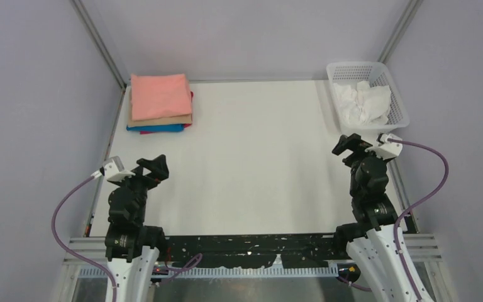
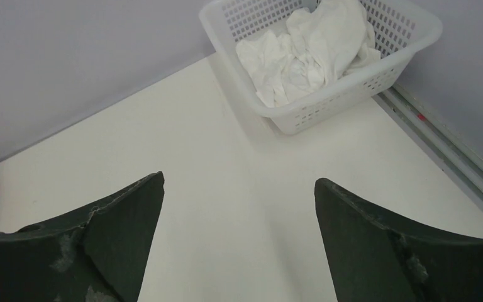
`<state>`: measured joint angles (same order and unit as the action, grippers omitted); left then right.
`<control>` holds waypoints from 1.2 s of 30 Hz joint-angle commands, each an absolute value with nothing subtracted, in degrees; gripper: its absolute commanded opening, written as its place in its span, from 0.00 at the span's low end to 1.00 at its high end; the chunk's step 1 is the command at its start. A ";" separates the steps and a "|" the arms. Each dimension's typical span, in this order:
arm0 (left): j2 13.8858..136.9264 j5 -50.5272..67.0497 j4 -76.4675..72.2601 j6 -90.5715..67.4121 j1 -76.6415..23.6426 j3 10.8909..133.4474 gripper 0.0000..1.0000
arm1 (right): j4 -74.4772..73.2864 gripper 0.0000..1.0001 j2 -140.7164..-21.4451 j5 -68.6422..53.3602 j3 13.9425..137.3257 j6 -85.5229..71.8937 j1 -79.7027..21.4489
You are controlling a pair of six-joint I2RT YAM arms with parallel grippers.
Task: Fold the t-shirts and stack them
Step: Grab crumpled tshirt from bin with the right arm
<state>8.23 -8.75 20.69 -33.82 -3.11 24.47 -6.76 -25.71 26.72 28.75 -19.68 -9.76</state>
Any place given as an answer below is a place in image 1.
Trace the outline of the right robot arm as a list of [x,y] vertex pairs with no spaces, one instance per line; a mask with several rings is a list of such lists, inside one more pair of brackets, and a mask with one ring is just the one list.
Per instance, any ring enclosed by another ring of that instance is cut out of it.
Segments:
[[432,301],[404,243],[402,218],[386,193],[387,165],[402,147],[390,133],[374,143],[356,133],[340,136],[332,152],[350,152],[342,162],[350,168],[355,222],[336,228],[334,250],[354,261],[377,301]]

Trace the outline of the white t shirt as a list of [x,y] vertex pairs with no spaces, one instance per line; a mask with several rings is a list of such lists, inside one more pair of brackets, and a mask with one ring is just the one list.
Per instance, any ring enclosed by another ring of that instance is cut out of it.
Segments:
[[391,89],[386,86],[370,86],[369,81],[356,85],[333,84],[337,110],[342,120],[350,126],[385,125],[391,110]]

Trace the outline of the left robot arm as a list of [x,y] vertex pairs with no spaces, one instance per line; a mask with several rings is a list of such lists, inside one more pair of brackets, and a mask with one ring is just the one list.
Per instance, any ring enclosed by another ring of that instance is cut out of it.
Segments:
[[115,282],[107,294],[115,301],[145,301],[154,263],[168,251],[163,229],[145,224],[148,192],[169,177],[166,156],[138,159],[136,164],[128,171],[119,157],[112,157],[101,168],[104,180],[117,187],[108,196],[104,239],[107,268]]

